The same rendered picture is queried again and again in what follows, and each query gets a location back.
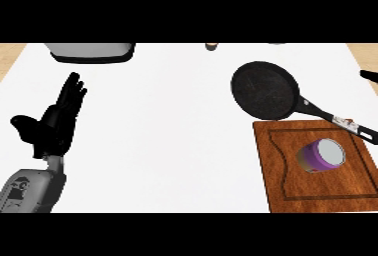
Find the purple can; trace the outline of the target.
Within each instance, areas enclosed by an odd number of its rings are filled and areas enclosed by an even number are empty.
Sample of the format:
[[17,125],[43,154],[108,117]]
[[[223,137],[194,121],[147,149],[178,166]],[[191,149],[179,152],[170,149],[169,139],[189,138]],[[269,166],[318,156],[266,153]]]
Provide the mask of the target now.
[[297,152],[297,162],[309,173],[337,169],[346,162],[346,151],[331,138],[322,138],[307,144]]

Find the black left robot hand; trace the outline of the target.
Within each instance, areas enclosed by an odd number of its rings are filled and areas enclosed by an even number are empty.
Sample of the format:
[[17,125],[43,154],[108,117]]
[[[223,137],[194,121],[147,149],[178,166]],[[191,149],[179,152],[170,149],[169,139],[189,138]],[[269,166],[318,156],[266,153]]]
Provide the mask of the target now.
[[17,115],[11,124],[18,130],[21,140],[33,145],[36,159],[48,156],[64,156],[70,150],[77,116],[87,93],[80,75],[73,72],[64,83],[56,103],[45,111],[37,120]]

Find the black frying pan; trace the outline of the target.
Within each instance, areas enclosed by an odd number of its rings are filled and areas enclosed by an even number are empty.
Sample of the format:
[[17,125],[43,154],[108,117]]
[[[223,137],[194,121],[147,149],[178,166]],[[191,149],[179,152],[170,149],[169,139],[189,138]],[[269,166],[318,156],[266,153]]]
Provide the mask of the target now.
[[378,132],[325,112],[302,95],[290,72],[276,64],[254,61],[235,71],[231,90],[243,110],[262,120],[282,120],[294,112],[321,117],[374,145]]

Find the grey and black appliance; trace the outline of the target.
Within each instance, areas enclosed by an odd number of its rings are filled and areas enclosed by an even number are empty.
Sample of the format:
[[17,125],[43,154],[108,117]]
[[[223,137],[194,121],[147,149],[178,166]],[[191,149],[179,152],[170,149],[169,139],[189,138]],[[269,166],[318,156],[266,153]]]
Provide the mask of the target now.
[[71,64],[113,64],[127,62],[135,43],[46,43],[58,62]]

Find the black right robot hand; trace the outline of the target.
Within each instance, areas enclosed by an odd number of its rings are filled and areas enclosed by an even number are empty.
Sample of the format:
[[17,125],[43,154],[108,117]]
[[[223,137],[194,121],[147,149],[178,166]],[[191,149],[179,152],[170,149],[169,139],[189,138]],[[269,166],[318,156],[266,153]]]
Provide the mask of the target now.
[[362,70],[361,76],[372,82],[378,83],[378,72]]

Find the brown wooden cutting board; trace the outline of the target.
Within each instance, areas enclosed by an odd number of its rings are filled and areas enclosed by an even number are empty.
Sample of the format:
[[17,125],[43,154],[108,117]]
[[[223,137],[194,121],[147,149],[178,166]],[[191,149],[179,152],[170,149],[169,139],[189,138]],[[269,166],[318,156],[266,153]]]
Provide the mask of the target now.
[[[378,211],[378,147],[324,120],[253,123],[269,209],[274,212]],[[322,138],[346,150],[340,168],[309,173],[296,155]]]

